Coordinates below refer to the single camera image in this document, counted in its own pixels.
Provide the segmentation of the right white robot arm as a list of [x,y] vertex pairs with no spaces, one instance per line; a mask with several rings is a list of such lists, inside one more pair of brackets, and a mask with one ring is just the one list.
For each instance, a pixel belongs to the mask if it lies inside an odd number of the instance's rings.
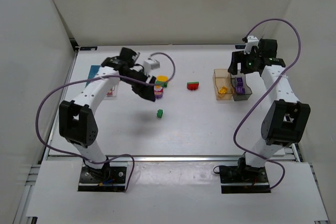
[[301,141],[311,109],[294,94],[285,74],[285,62],[276,57],[277,41],[255,36],[243,41],[245,49],[232,53],[228,72],[234,76],[259,73],[267,89],[264,97],[271,101],[261,124],[261,138],[238,160],[236,174],[246,179],[259,175],[277,151]]

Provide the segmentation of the green lego connector brick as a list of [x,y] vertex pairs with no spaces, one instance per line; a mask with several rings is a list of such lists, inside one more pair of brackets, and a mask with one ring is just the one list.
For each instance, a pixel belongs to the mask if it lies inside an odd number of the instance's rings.
[[162,116],[163,116],[163,110],[162,110],[162,109],[159,109],[159,110],[157,111],[156,116],[157,116],[158,118],[162,118]]

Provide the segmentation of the purple flower lego piece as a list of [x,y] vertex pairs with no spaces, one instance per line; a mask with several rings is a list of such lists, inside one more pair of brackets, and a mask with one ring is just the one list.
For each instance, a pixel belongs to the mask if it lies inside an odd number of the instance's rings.
[[243,78],[242,77],[236,77],[235,78],[235,85],[237,87],[243,87],[244,86]]

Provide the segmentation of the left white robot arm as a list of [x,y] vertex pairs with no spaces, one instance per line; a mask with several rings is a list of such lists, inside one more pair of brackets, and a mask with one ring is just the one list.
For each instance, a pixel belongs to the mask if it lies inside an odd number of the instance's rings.
[[129,84],[141,98],[155,101],[153,84],[156,78],[149,73],[158,69],[160,63],[149,58],[138,65],[138,57],[138,53],[123,47],[118,56],[103,61],[96,73],[96,81],[90,82],[74,99],[62,101],[59,106],[59,134],[78,150],[89,174],[101,182],[108,179],[110,168],[96,141],[98,126],[94,114],[98,106],[120,81]]

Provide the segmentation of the yellow rounded lego brick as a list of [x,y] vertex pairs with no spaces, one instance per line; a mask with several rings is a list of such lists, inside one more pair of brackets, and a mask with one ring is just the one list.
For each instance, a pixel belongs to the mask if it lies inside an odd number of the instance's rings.
[[169,80],[169,78],[168,78],[167,76],[162,76],[162,75],[160,75],[160,76],[157,76],[157,77],[156,77],[156,80],[157,80],[158,82],[167,82],[167,81]]

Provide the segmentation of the purple round lego piece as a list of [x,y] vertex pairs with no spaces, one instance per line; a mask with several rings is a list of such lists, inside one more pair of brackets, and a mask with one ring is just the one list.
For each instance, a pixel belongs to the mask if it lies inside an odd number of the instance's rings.
[[237,95],[243,95],[243,94],[246,93],[244,87],[236,87],[236,88],[235,88],[235,91],[236,91]]

